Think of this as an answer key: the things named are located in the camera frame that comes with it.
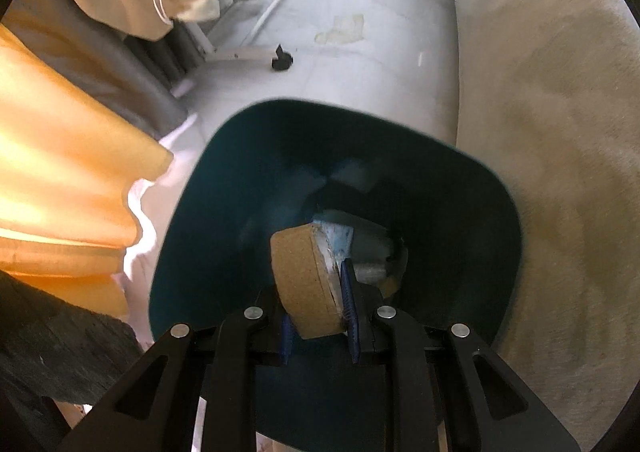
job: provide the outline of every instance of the drawstring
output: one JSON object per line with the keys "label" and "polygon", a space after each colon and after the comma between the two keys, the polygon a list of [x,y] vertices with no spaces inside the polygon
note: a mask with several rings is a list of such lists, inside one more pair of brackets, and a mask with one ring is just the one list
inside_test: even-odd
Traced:
{"label": "drawstring", "polygon": [[154,0],[154,8],[156,9],[156,13],[160,17],[160,20],[168,26],[174,26],[174,22],[169,19],[168,15],[164,11],[164,7],[162,6],[162,0]]}

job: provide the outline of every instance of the dark teal hat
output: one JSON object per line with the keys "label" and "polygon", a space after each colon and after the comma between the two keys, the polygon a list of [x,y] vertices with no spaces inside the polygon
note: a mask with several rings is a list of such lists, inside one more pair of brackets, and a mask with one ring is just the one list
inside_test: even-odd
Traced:
{"label": "dark teal hat", "polygon": [[[366,187],[345,184],[345,168],[368,174]],[[406,127],[295,100],[254,105],[209,142],[162,246],[154,336],[178,322],[217,325],[251,305],[273,284],[270,236],[328,209],[402,238],[409,258],[392,304],[423,324],[464,322],[494,340],[521,245],[498,178]],[[383,369],[351,366],[344,336],[297,339],[289,366],[257,370],[257,430],[306,452],[382,452],[384,398]]]}

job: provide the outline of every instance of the cork piece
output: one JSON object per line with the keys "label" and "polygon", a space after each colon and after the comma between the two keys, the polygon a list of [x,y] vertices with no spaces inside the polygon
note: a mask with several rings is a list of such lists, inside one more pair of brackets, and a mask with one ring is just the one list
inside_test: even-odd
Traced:
{"label": "cork piece", "polygon": [[282,305],[303,339],[344,331],[337,265],[318,225],[271,236],[271,269]]}
{"label": "cork piece", "polygon": [[65,421],[69,424],[69,427],[73,428],[80,420],[84,418],[84,408],[82,405],[74,405],[73,403],[55,402],[58,410],[65,417]]}

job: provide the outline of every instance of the orange fabric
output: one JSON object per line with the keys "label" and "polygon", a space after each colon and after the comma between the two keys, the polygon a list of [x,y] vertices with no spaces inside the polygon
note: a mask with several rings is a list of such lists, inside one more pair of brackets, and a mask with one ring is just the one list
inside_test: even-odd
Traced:
{"label": "orange fabric", "polygon": [[0,269],[94,311],[122,311],[109,275],[141,236],[127,194],[171,161],[0,26]]}

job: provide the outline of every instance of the black fabric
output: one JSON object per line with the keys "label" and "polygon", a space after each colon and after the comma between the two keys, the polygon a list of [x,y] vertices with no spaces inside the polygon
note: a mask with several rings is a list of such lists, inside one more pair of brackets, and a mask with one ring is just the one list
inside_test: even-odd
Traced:
{"label": "black fabric", "polygon": [[17,452],[28,450],[42,452],[43,448],[31,435],[15,410],[13,403],[5,394],[6,384],[0,382],[0,452]]}
{"label": "black fabric", "polygon": [[62,431],[42,397],[94,405],[140,356],[124,322],[0,272],[0,384],[46,450]]}

